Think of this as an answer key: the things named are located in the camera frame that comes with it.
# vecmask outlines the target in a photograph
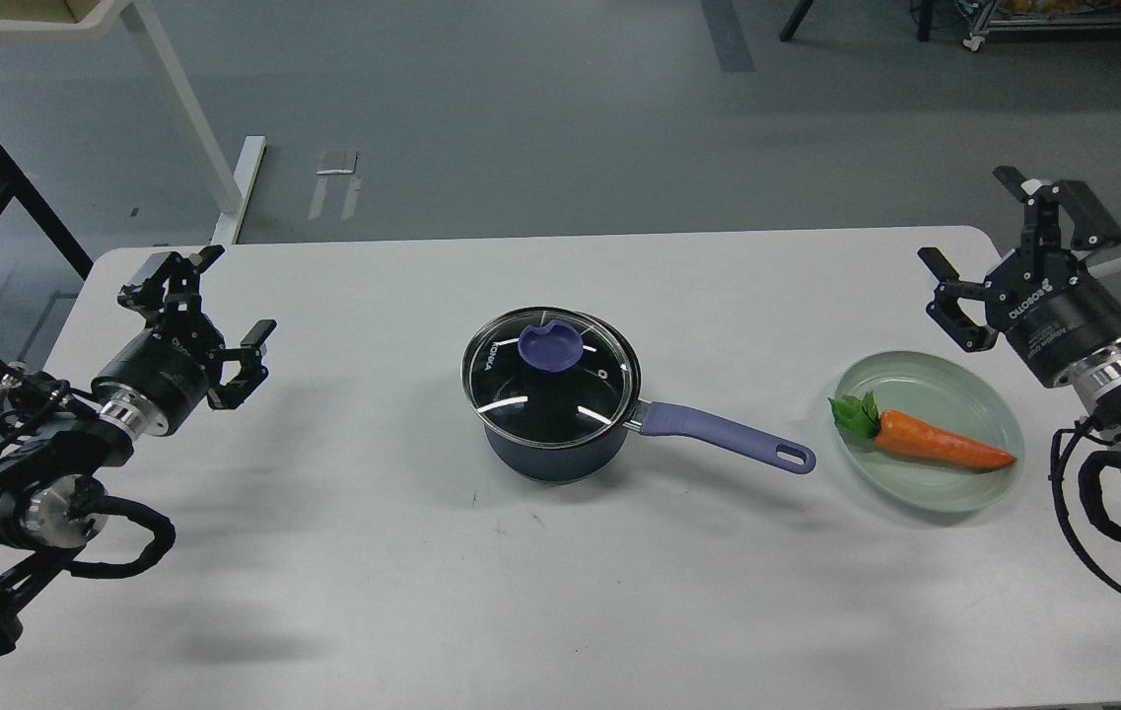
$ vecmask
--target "white table leg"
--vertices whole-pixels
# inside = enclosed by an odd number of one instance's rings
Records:
[[[133,0],[122,9],[122,21],[127,24],[131,39],[149,66],[149,72],[158,84],[158,93],[176,119],[178,133],[192,146],[196,167],[207,182],[219,210],[223,215],[243,216],[244,199],[241,190],[231,168],[226,166],[226,158],[210,130],[192,85],[187,84],[187,76],[152,4],[149,0]]]
[[[250,135],[244,138],[240,160],[235,162],[235,185],[241,191],[241,208],[235,214],[217,216],[214,225],[214,237],[210,243],[235,243],[241,233],[241,222],[244,221],[244,210],[249,206],[249,197],[253,194],[253,182],[258,179],[258,166],[262,165],[262,153],[266,151],[266,136]]]

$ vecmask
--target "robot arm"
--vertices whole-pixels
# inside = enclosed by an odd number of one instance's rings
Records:
[[[189,257],[150,257],[119,293],[120,305],[143,315],[143,331],[101,369],[91,393],[0,363],[0,393],[13,407],[0,417],[0,544],[29,550],[0,574],[0,656],[20,637],[20,610],[62,571],[122,579],[152,568],[173,547],[176,531],[167,517],[106,495],[95,471],[121,467],[143,433],[172,435],[201,399],[232,409],[266,379],[263,343],[275,321],[258,321],[240,347],[225,349],[201,313],[201,274],[222,252],[209,247]],[[221,382],[225,361],[241,368]],[[18,448],[6,451],[11,445]],[[121,565],[77,561],[109,516],[145,526],[152,541]]]
[[[1087,413],[1080,426],[1062,430],[1051,450],[1051,483],[1065,536],[1096,575],[1121,588],[1088,560],[1068,525],[1062,481],[1068,458],[1084,436],[1111,445],[1087,455],[1078,470],[1078,491],[1086,517],[1103,534],[1121,543],[1121,526],[1110,519],[1102,501],[1102,471],[1121,472],[1121,305],[1093,279],[1074,251],[1093,251],[1121,242],[1121,230],[1082,182],[1044,184],[1026,179],[1015,167],[998,167],[999,182],[1025,203],[1020,245],[985,275],[964,282],[935,248],[920,249],[920,260],[938,285],[927,314],[965,351],[988,350],[999,333],[1044,387],[1071,386]],[[1059,209],[1073,216],[1069,249],[1060,243]],[[985,324],[974,323],[961,299],[983,302]],[[1108,431],[1110,440],[1092,436]],[[1059,437],[1073,439],[1060,451]]]

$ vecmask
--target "light green plate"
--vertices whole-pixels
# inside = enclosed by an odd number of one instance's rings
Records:
[[[924,352],[880,352],[859,360],[841,376],[836,398],[863,396],[868,390],[876,391],[881,411],[901,409],[1016,455],[1010,467],[976,473],[883,453],[858,436],[836,432],[858,472],[884,494],[916,508],[966,513],[1001,499],[1016,485],[1025,455],[1016,415],[992,387],[970,370]]]

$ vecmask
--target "table leg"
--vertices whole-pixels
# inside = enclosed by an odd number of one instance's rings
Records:
[[[793,8],[793,17],[789,17],[789,21],[787,21],[780,30],[780,42],[793,42],[793,36],[796,35],[796,28],[800,27],[800,20],[803,20],[805,15],[809,12],[809,6],[812,4],[814,4],[814,0],[798,1],[796,8]]]
[[[927,42],[928,35],[933,31],[933,4],[936,0],[920,0],[920,28],[916,33],[916,39]]]
[[[205,113],[201,111],[201,103],[196,101],[183,64],[178,63],[174,46],[169,44],[169,37],[152,4],[149,0],[133,0],[122,9],[122,21],[127,24],[131,39],[152,72],[159,94],[176,119],[178,133],[192,146],[196,167],[207,182],[209,192],[213,193],[219,210],[225,215],[239,215],[244,208],[241,190],[237,187],[222,148],[219,147],[213,130],[210,130]]]
[[[249,197],[253,196],[253,182],[258,179],[258,167],[262,166],[262,154],[266,151],[266,136],[250,135],[244,138],[240,160],[235,162],[235,185],[241,191],[241,208],[235,214],[217,216],[214,224],[214,237],[210,243],[235,243],[240,238],[241,224],[244,221],[244,209],[249,206]]]

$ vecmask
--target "pot lid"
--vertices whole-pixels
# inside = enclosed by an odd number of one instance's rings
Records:
[[[618,426],[638,398],[629,343],[564,308],[500,315],[464,351],[464,393],[480,418],[519,444],[563,449]]]

